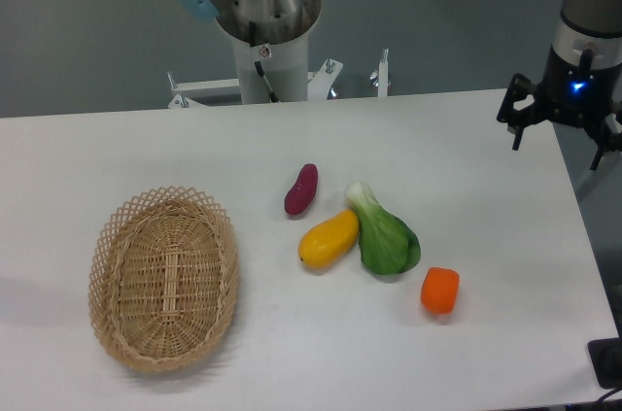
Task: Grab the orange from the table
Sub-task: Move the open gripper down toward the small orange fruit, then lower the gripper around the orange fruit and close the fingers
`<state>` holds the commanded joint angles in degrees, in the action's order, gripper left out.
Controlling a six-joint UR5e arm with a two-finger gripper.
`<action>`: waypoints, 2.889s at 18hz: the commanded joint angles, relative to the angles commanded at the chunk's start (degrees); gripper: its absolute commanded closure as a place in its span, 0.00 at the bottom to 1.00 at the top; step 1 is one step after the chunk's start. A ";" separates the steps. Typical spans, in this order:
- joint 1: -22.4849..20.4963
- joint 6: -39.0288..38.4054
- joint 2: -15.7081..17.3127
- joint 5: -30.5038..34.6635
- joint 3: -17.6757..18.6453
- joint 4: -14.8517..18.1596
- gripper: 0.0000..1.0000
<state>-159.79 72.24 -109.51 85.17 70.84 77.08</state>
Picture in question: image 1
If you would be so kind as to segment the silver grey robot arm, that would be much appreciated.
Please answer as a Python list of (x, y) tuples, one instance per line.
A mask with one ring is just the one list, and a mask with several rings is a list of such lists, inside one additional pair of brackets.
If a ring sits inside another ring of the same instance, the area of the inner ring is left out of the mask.
[[(179, 0), (199, 18), (216, 19), (249, 46), (289, 42), (313, 23), (310, 0)], [(549, 120), (580, 128), (595, 142), (591, 168), (621, 149), (621, 135), (607, 121), (621, 118), (613, 100), (621, 77), (621, 0), (563, 0), (542, 80), (515, 74), (497, 120), (514, 133)]]

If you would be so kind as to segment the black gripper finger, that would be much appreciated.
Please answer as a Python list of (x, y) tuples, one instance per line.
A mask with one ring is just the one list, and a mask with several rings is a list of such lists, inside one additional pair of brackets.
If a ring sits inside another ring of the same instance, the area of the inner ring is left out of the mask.
[(621, 133), (615, 132), (613, 126), (621, 124), (621, 103), (611, 101), (609, 111), (599, 118), (589, 116), (584, 129), (595, 142), (597, 149), (589, 169), (596, 171), (605, 154), (621, 151)]
[(527, 127), (549, 120), (551, 115), (552, 101), (543, 85), (534, 84), (523, 74), (514, 74), (497, 114), (497, 121), (514, 135), (512, 150), (519, 150)]

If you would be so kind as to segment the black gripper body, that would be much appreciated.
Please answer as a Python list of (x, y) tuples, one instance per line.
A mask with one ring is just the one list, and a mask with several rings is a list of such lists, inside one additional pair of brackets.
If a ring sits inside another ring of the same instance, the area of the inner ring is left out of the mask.
[(576, 62), (567, 62), (550, 50), (541, 88), (558, 122), (583, 127), (599, 126), (611, 114), (613, 68), (597, 67), (597, 51), (592, 44), (579, 52)]

